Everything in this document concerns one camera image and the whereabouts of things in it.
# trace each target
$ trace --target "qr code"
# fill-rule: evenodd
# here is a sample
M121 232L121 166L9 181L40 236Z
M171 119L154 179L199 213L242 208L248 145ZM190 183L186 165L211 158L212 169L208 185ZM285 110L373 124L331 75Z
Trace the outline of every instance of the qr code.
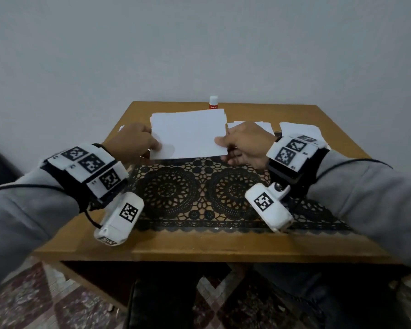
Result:
M115 245L117 242L112 241L111 239L108 239L106 236L103 236L102 238L99 238L100 241L112 246Z
M70 159L71 161L75 161L78 158L87 155L88 152L85 151L84 149L81 149L78 146L75 146L74 148L71 148L67 151L64 151L61 156L66 157L67 159Z
M99 180L107 190L110 190L115 184L120 182L121 179L119 178L117 173L113 169L111 169L108 172L102 174L102 176L99 177Z
M93 173L105 165L105 163L95 154L88 155L87 157L79 160L78 164L85 168L89 173Z
M296 154L297 154L296 152L290 149L281 148L279 153L276 156L276 160L288 166Z
M298 141L297 139L292 139L288 145L286 146L286 148L289 149L293 149L295 151L302 151L302 149L306 146L307 144L302 142L302 141Z
M135 218L135 215L137 215L137 212L137 208L135 208L129 203L126 203L119 216L125 218L127 221L132 222Z
M256 203L260 210L265 211L271 204L274 203L274 201L265 192L263 192L257 199L254 200L254 203Z
M310 143L316 141L315 138L312 138L312 137L309 137L309 136L306 136L306 135L301 135L301 136L299 136L298 138L299 138L299 139L302 139L303 141L310 142Z

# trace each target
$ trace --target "gray sleeve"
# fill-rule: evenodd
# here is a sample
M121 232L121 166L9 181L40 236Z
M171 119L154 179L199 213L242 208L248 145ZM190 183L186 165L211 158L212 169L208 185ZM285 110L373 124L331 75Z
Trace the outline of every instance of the gray sleeve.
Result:
M330 151L317 175L349 159ZM411 178L380 163L353 162L325 174L308 198L411 266Z
M41 169L33 170L15 183L60 187ZM54 189L0 190L0 282L78 213L75 199Z

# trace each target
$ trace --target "wrist-mounted device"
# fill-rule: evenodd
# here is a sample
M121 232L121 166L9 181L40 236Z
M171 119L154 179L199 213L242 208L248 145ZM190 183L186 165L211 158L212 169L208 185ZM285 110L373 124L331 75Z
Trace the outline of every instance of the wrist-mounted device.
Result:
M271 185L257 183L245 197L274 232L285 231L293 221L280 200L286 196L304 197L328 152L326 142L303 134L283 136L271 146L266 154Z
M128 172L102 145L75 146L46 159L41 169L78 202L79 212L87 213L88 206L106 207L101 225L92 221L96 239L110 246L127 239L144 203L132 192L120 194L128 184Z

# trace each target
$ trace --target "white cap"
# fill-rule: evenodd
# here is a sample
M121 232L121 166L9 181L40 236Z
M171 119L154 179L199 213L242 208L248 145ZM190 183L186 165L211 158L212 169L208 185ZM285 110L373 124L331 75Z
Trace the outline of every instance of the white cap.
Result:
M214 106L218 104L218 96L210 96L210 105Z

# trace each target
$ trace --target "tiled floor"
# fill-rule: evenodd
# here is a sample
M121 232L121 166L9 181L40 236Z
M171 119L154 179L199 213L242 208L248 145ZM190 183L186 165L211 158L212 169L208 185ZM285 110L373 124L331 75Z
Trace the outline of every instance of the tiled floor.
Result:
M195 329L312 329L305 314L244 265L207 265L199 280ZM398 298L411 319L411 279ZM125 314L34 258L10 274L0 292L0 329L122 328Z

